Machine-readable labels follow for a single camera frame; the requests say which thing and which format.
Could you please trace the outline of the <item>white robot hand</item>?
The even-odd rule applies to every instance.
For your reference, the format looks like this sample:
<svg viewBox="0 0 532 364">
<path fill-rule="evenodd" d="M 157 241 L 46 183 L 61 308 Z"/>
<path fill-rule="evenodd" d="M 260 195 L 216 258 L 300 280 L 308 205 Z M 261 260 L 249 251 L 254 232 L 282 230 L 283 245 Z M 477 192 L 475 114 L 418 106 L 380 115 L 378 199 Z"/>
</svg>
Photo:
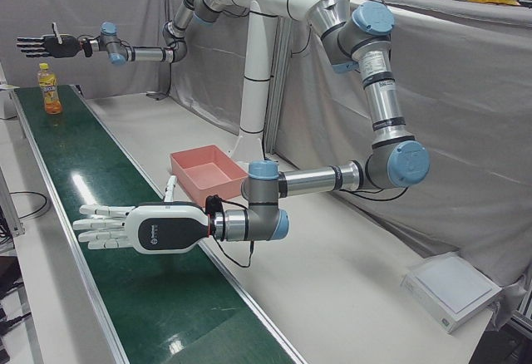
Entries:
<svg viewBox="0 0 532 364">
<path fill-rule="evenodd" d="M 84 204 L 73 222 L 89 249 L 133 248 L 143 254 L 187 253 L 210 236 L 209 216 L 197 204 L 174 201 L 177 178 L 169 177 L 164 200 L 137 206 Z"/>
</svg>

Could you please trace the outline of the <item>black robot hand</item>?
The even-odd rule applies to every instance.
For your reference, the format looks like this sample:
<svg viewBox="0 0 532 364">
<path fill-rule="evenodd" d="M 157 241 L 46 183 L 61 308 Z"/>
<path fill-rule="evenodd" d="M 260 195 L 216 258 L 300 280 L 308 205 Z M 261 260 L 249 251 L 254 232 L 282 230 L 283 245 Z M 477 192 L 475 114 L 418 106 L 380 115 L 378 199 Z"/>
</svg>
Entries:
<svg viewBox="0 0 532 364">
<path fill-rule="evenodd" d="M 81 41 L 69 34 L 61 34 L 55 22 L 52 33 L 41 37 L 18 37 L 17 47 L 26 57 L 75 57 L 82 51 Z"/>
</svg>

